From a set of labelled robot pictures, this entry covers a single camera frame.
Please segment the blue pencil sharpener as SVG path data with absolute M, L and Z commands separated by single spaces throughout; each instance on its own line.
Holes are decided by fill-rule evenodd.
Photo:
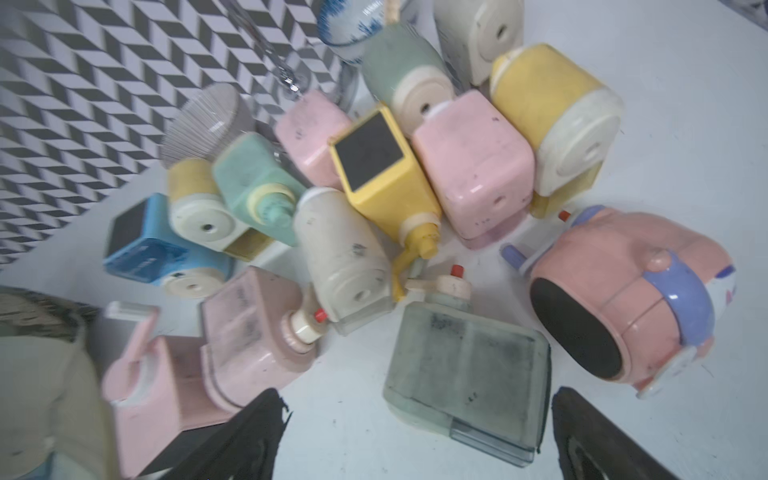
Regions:
M 154 193 L 112 219 L 102 265 L 110 275 L 202 299 L 231 278 L 234 259 L 177 235 L 168 197 Z

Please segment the beige round pencil sharpener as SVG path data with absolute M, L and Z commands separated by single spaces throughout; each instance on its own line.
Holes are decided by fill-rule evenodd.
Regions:
M 319 304 L 340 335 L 393 310 L 391 262 L 343 192 L 308 189 L 297 204 L 293 230 Z

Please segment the pink pencil sharpener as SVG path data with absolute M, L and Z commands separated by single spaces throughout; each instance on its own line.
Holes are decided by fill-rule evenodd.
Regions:
M 322 91 L 303 95 L 277 122 L 275 134 L 296 168 L 314 186 L 343 188 L 329 142 L 352 125 Z
M 526 217 L 535 176 L 532 147 L 479 91 L 438 105 L 411 144 L 465 247 L 489 246 Z
M 121 475 L 126 479 L 178 465 L 234 414 L 217 406 L 204 385 L 204 340 L 155 336 L 160 310 L 113 301 L 105 316 L 134 321 L 121 356 L 102 379 L 114 415 Z
M 248 266 L 200 305 L 206 392 L 236 413 L 306 372 L 328 331 L 314 288 Z

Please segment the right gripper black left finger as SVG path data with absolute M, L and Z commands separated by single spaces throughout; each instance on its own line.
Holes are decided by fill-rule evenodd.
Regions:
M 264 390 L 196 448 L 166 479 L 250 480 L 273 476 L 288 406 L 274 388 Z

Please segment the cream pencil sharpener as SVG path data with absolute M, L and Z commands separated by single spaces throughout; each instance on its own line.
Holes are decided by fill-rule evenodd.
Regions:
M 493 62 L 523 45 L 523 0 L 436 0 L 433 17 L 443 59 L 460 91 L 479 87 Z

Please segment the yellow black-top pencil sharpener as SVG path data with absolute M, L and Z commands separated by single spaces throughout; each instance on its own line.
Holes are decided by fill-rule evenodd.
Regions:
M 405 297 L 399 277 L 415 260 L 438 253 L 442 209 L 390 109 L 378 104 L 329 143 L 349 203 L 398 243 L 393 298 Z

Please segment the cream tote bag green handles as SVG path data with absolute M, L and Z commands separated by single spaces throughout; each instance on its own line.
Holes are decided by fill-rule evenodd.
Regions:
M 1 476 L 117 479 L 110 408 L 86 343 L 97 307 L 1 290 Z

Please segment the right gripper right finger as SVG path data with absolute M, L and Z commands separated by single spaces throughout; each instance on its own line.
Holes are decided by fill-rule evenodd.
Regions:
M 559 466 L 568 480 L 673 479 L 675 475 L 570 387 L 552 399 Z

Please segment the pink round patterned sharpener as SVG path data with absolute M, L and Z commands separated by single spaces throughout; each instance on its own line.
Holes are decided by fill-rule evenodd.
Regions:
M 590 374 L 658 394 L 705 357 L 736 293 L 716 241 L 665 217 L 604 205 L 560 215 L 564 230 L 531 256 L 501 257 L 529 280 L 536 317 Z

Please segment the grey green clear sharpener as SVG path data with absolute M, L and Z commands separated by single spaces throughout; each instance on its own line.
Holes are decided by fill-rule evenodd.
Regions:
M 402 421 L 518 467 L 540 449 L 551 391 L 551 347 L 538 331 L 479 316 L 456 265 L 403 310 L 383 387 Z

